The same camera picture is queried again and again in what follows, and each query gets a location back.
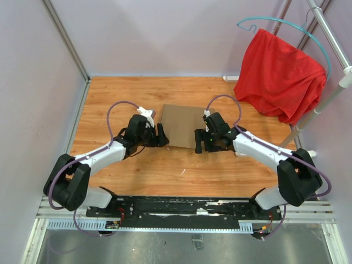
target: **wooden tabletop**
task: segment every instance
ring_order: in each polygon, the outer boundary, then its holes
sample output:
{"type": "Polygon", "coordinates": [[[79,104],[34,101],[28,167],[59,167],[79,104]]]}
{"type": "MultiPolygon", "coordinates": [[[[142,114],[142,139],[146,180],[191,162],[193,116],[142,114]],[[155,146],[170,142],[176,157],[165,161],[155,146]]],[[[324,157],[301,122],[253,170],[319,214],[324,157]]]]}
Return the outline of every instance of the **wooden tabletop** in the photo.
{"type": "MultiPolygon", "coordinates": [[[[95,77],[92,80],[77,129],[71,155],[91,151],[109,141],[106,112],[116,101],[127,100],[156,111],[156,123],[164,104],[206,107],[219,94],[234,95],[234,83],[222,78],[126,78],[95,77]]],[[[226,122],[238,117],[234,102],[226,97],[212,107],[226,122]]],[[[273,144],[280,144],[290,133],[289,126],[275,117],[265,117],[254,107],[241,103],[242,127],[273,144]]],[[[116,135],[137,113],[133,106],[120,104],[111,113],[116,135]]],[[[91,186],[104,186],[124,195],[183,195],[248,197],[263,187],[277,184],[277,174],[250,158],[233,152],[195,154],[178,147],[145,148],[101,170],[91,177],[91,186]]]]}

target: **blue plastic hanger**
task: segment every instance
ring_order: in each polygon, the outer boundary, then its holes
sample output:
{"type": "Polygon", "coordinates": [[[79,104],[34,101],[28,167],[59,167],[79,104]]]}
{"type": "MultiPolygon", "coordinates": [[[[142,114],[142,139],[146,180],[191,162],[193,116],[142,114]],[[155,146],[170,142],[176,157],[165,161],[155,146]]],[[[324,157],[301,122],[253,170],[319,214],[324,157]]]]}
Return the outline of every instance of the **blue plastic hanger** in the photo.
{"type": "Polygon", "coordinates": [[[254,19],[265,19],[265,20],[273,20],[273,21],[277,21],[277,22],[281,22],[281,23],[284,23],[284,24],[287,24],[289,26],[292,26],[300,31],[302,31],[304,34],[307,34],[310,38],[312,38],[314,40],[315,43],[317,43],[318,47],[321,49],[321,51],[323,52],[324,56],[325,56],[325,59],[326,59],[326,62],[328,64],[328,74],[327,74],[327,77],[326,79],[328,80],[330,78],[330,73],[331,73],[331,62],[330,62],[330,59],[328,57],[328,54],[326,52],[326,50],[324,49],[323,45],[321,45],[320,41],[317,40],[317,38],[315,38],[312,34],[310,34],[308,31],[306,31],[305,29],[303,29],[302,27],[300,26],[297,26],[296,24],[293,24],[291,23],[290,21],[287,21],[287,20],[284,20],[284,19],[280,19],[280,18],[272,18],[271,16],[251,16],[249,18],[245,18],[241,21],[239,21],[237,23],[237,26],[240,27],[241,29],[244,29],[244,30],[247,30],[247,31],[251,31],[252,28],[254,28],[254,31],[253,33],[256,34],[257,33],[257,25],[253,24],[249,27],[249,29],[246,29],[245,27],[241,26],[241,23],[243,23],[244,21],[247,21],[247,20],[254,20],[254,19]]]}

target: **robotic arm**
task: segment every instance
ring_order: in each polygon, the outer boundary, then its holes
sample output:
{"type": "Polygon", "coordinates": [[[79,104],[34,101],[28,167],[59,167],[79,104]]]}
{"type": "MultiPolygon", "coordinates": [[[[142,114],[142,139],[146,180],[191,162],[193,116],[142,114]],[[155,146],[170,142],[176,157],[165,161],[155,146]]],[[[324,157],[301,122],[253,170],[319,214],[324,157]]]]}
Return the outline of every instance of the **robotic arm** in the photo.
{"type": "Polygon", "coordinates": [[[79,206],[94,206],[106,208],[112,198],[112,193],[103,188],[89,188],[89,179],[104,167],[131,157],[139,146],[163,147],[169,143],[164,134],[162,124],[157,124],[158,135],[154,125],[155,112],[138,108],[140,114],[135,114],[126,128],[113,138],[113,141],[88,153],[70,156],[63,154],[57,160],[48,181],[44,186],[44,194],[49,196],[50,187],[59,177],[53,187],[52,199],[69,211],[79,206]],[[60,171],[69,162],[77,161],[60,171]]]}
{"type": "Polygon", "coordinates": [[[322,186],[322,179],[317,172],[283,155],[294,156],[314,167],[306,150],[280,148],[257,138],[244,128],[230,128],[219,113],[205,115],[203,119],[206,129],[195,130],[196,153],[202,153],[201,142],[204,141],[205,151],[239,152],[277,171],[278,186],[264,188],[250,199],[251,212],[255,217],[278,205],[300,206],[322,186]]]}

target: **red cloth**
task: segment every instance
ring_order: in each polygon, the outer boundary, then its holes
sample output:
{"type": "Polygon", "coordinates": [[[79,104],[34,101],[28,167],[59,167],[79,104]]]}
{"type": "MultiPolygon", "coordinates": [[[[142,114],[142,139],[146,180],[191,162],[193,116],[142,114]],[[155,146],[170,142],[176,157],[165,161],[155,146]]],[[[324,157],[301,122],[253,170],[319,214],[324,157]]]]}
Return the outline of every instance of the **red cloth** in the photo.
{"type": "Polygon", "coordinates": [[[295,125],[318,104],[325,82],[319,63],[259,29],[246,50],[234,91],[237,100],[250,103],[261,114],[295,125]]]}

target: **metal hook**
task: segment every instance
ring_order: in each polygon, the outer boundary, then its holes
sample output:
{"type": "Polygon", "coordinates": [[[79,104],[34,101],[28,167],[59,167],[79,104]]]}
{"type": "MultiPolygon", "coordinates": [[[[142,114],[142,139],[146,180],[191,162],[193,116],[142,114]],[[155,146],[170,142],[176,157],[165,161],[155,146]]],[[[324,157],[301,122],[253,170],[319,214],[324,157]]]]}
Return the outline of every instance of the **metal hook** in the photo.
{"type": "Polygon", "coordinates": [[[309,11],[312,10],[312,9],[315,9],[315,8],[320,9],[320,11],[323,12],[323,10],[322,10],[320,7],[312,7],[312,8],[310,8],[310,9],[307,11],[307,13],[306,13],[306,21],[303,23],[303,25],[302,25],[301,28],[304,28],[304,26],[305,26],[305,25],[307,24],[307,22],[308,22],[308,14],[309,14],[309,11]]]}
{"type": "Polygon", "coordinates": [[[257,25],[253,24],[253,25],[251,25],[251,26],[249,27],[249,29],[246,29],[245,27],[242,27],[240,24],[241,24],[241,23],[238,23],[237,26],[240,27],[241,29],[244,29],[244,30],[246,30],[246,31],[251,31],[252,28],[254,28],[253,33],[254,33],[254,35],[257,34],[257,25]]]}

